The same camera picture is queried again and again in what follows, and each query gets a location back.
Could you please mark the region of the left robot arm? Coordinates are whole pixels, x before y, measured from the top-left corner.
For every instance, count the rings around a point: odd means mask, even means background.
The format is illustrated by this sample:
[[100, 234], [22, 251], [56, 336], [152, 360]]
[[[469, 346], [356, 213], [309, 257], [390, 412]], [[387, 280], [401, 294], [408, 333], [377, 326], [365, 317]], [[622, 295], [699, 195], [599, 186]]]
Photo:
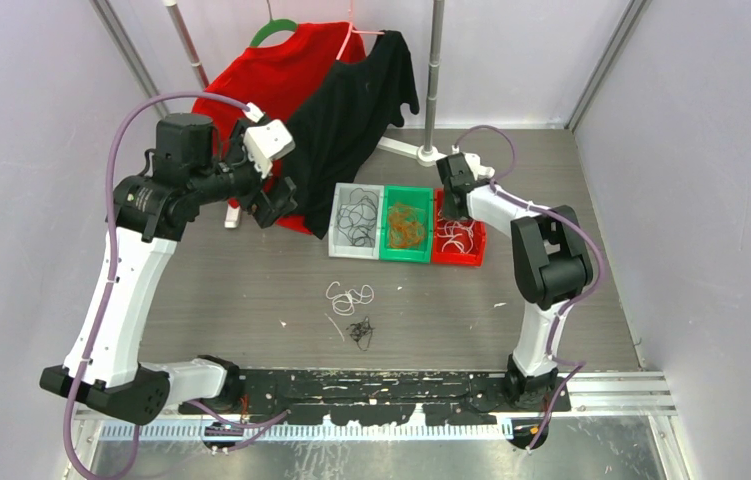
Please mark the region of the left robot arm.
[[162, 273], [204, 205], [235, 200], [261, 227], [294, 209], [292, 180], [265, 191], [273, 163], [294, 146], [283, 122], [264, 114], [240, 118], [228, 137], [205, 115], [160, 120], [143, 170], [113, 190], [105, 256], [77, 341], [61, 364], [42, 371], [40, 387], [135, 425], [168, 407], [238, 408], [244, 384], [236, 364], [209, 354], [143, 363], [139, 346]]

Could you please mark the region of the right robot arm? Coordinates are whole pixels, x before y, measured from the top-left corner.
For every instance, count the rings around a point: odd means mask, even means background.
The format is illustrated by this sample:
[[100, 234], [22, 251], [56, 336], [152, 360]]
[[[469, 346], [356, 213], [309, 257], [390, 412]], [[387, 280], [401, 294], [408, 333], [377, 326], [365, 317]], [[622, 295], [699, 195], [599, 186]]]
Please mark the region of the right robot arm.
[[593, 280], [587, 238], [572, 208], [550, 209], [510, 194], [482, 178], [464, 153], [437, 160], [436, 168], [445, 218], [482, 223], [510, 239], [515, 283], [525, 309], [503, 391], [513, 407], [531, 410], [556, 387], [559, 331]]

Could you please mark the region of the red plastic bin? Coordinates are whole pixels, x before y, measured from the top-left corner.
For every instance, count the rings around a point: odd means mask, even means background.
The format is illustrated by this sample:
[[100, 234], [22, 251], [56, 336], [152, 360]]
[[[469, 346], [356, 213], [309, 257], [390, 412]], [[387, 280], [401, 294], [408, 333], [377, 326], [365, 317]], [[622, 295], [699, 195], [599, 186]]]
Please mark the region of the red plastic bin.
[[452, 221], [442, 217], [443, 190], [434, 190], [435, 226], [431, 262], [480, 267], [486, 250], [485, 226], [474, 220]]

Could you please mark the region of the green plastic bin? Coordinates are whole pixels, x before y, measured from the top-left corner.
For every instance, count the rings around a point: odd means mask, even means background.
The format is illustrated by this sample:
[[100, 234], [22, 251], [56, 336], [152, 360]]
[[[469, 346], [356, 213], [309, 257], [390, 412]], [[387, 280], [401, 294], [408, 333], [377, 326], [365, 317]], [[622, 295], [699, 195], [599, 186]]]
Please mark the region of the green plastic bin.
[[387, 185], [383, 208], [380, 259], [429, 263], [434, 231], [434, 190]]

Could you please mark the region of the white plastic bin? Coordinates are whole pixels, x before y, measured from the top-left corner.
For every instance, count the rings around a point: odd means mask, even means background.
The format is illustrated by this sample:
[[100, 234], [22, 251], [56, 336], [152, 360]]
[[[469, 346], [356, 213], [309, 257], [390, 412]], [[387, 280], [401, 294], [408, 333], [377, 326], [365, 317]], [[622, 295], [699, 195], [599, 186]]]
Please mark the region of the white plastic bin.
[[327, 233], [332, 258], [380, 258], [383, 185], [337, 183]]

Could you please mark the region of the black t-shirt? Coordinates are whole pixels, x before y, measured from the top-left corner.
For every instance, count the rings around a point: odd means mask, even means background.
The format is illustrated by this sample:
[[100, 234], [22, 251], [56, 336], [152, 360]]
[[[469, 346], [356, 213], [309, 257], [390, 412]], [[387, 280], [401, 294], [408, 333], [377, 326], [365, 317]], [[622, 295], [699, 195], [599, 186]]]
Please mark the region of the black t-shirt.
[[385, 30], [364, 59], [336, 61], [286, 123], [295, 148], [281, 176], [296, 187], [297, 207], [277, 224], [319, 239], [328, 232], [335, 186], [352, 183], [402, 107], [420, 111], [411, 52], [402, 33]]

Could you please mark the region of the red t-shirt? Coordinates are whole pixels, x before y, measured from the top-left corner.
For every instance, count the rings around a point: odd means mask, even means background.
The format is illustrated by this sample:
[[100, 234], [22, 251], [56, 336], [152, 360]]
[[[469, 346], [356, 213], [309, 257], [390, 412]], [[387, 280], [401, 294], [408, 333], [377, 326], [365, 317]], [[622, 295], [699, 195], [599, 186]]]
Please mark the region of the red t-shirt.
[[[251, 102], [270, 118], [287, 123], [322, 84], [346, 34], [345, 23], [306, 23], [284, 43], [248, 48], [208, 90], [212, 94]], [[366, 57], [363, 41], [353, 34], [339, 62]]]

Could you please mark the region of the green clothes hanger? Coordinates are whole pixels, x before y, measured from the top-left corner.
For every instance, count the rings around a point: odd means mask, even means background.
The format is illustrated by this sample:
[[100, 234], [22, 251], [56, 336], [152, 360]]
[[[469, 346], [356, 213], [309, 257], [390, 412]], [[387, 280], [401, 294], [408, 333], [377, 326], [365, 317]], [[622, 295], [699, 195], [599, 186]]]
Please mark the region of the green clothes hanger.
[[298, 24], [290, 19], [273, 19], [260, 27], [252, 37], [249, 46], [259, 47], [267, 38], [280, 32], [295, 32]]

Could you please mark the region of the pink clothes hanger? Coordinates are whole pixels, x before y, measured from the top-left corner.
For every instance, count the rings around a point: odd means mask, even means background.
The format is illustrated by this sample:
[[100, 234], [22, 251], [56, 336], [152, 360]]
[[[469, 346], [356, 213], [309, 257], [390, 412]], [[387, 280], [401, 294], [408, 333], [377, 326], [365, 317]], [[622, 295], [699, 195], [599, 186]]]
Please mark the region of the pink clothes hanger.
[[347, 20], [347, 29], [345, 37], [340, 44], [340, 47], [337, 51], [337, 54], [335, 56], [336, 61], [340, 61], [343, 58], [344, 52], [347, 49], [347, 46], [350, 43], [351, 37], [353, 34], [357, 35], [372, 35], [372, 36], [382, 36], [385, 34], [385, 31], [378, 30], [360, 30], [355, 26], [355, 1], [350, 0], [348, 4], [348, 20]]

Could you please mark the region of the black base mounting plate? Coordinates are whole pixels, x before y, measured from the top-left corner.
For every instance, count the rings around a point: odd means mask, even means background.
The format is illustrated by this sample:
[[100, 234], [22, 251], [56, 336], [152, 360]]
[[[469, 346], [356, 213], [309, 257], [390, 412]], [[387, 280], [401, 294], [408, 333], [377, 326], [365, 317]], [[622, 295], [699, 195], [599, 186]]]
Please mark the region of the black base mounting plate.
[[279, 414], [291, 425], [405, 425], [419, 411], [426, 426], [492, 425], [511, 413], [567, 411], [556, 385], [520, 383], [514, 372], [454, 370], [245, 369], [232, 391], [203, 405], [251, 422]]

